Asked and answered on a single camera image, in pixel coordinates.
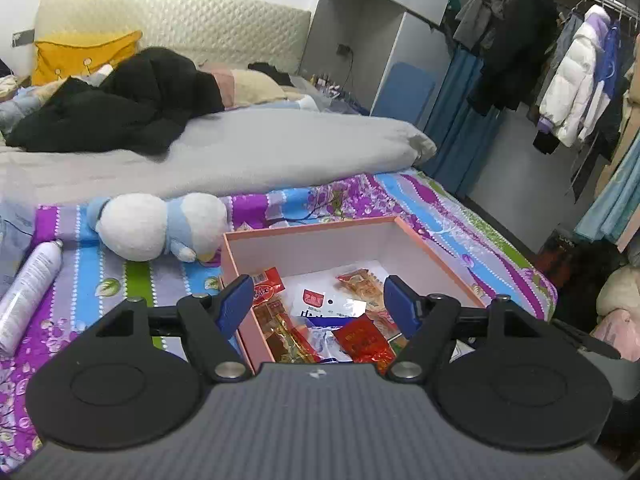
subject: white puffer jacket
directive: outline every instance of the white puffer jacket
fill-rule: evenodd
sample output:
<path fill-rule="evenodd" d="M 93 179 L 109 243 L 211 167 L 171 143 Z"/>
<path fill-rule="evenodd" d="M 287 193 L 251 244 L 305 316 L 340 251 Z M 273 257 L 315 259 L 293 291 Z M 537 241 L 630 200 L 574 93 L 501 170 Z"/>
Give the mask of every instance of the white puffer jacket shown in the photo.
<path fill-rule="evenodd" d="M 591 99 L 597 55 L 610 23 L 600 6 L 591 7 L 584 18 L 540 103 L 538 129 L 552 132 L 567 147 L 575 142 Z"/>

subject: purple cuff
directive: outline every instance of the purple cuff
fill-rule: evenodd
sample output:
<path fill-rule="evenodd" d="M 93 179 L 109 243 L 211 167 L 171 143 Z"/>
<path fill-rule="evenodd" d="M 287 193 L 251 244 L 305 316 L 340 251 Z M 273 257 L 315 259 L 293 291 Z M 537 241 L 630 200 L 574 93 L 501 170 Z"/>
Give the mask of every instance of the purple cuff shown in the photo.
<path fill-rule="evenodd" d="M 540 117 L 538 120 L 538 131 L 550 134 L 554 130 L 554 124 L 546 117 Z"/>

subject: ribbed gray surface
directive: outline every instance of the ribbed gray surface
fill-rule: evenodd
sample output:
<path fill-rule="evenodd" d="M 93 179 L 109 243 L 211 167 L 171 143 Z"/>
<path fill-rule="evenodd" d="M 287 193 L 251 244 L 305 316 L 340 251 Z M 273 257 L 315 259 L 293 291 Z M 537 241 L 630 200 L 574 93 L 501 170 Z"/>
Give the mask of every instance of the ribbed gray surface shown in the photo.
<path fill-rule="evenodd" d="M 47 444 L 14 473 L 18 480 L 620 476 L 588 446 L 550 455 L 482 446 L 441 419 L 420 388 L 387 383 L 370 365 L 277 364 L 244 384 L 216 387 L 195 418 L 154 444 L 105 453 Z"/>

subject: white plush toy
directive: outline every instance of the white plush toy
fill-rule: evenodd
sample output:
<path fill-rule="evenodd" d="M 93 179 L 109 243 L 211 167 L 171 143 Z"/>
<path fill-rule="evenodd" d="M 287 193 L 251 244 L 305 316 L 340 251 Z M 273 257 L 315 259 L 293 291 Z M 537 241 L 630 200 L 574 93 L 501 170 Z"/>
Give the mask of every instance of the white plush toy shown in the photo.
<path fill-rule="evenodd" d="M 87 220 L 108 248 L 133 262 L 169 252 L 183 262 L 208 262 L 228 230 L 225 205 L 206 193 L 168 202 L 145 193 L 97 198 L 88 206 Z"/>

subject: bed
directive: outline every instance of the bed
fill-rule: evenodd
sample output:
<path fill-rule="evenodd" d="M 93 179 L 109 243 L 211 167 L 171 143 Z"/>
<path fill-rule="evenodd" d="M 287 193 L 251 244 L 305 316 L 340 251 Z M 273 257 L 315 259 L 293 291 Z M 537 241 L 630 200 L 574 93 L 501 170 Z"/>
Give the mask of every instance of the bed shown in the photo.
<path fill-rule="evenodd" d="M 246 17 L 242 30 L 233 26 L 238 13 Z M 170 19 L 161 20 L 161 14 Z M 124 19 L 128 27 L 143 28 L 142 46 L 163 44 L 194 62 L 215 56 L 245 64 L 260 58 L 295 72 L 309 13 L 254 0 L 43 0 L 36 36 L 51 30 L 113 27 L 113 20 Z M 183 23 L 184 29 L 174 29 L 172 23 Z M 220 35 L 201 32 L 211 23 Z M 247 38 L 254 38 L 253 44 Z M 0 360 L 2 470 L 14 468 L 40 445 L 24 407 L 29 377 L 85 327 L 126 296 L 143 296 L 151 306 L 220 290 L 219 257 L 207 264 L 184 264 L 172 256 L 134 263 L 105 249 L 86 222 L 83 204 L 94 196 L 132 190 L 163 196 L 215 192 L 225 202 L 230 230 L 398 215 L 482 303 L 488 304 L 495 294 L 509 294 L 530 314 L 550 318 L 557 300 L 553 285 L 436 181 L 411 168 L 434 152 L 433 143 L 412 126 L 359 116 L 339 122 L 345 119 L 302 110 L 260 108 L 218 115 L 191 121 L 176 142 L 178 153 L 171 152 L 163 161 L 140 160 L 129 152 L 62 155 L 5 149 L 0 153 L 0 164 L 27 170 L 44 204 L 36 215 L 34 243 L 56 238 L 64 242 L 63 268 L 40 303 L 17 355 Z M 211 121 L 225 123 L 227 137 L 248 124 L 266 121 L 290 127 L 284 136 L 282 131 L 265 134 L 264 129 L 253 139 L 237 136 L 222 149 L 206 137 Z M 318 130 L 309 129 L 314 121 L 321 126 Z M 326 124 L 333 124 L 338 134 L 321 134 Z M 217 162 L 209 153 L 202 155 L 204 141 L 216 145 Z M 181 143 L 193 149 L 185 151 Z M 196 171 L 187 177 L 176 174 L 188 161 Z M 74 182 L 87 179 L 89 173 L 83 172 L 91 172 L 90 186 Z M 158 338 L 155 344 L 184 355 L 179 341 L 172 338 Z"/>

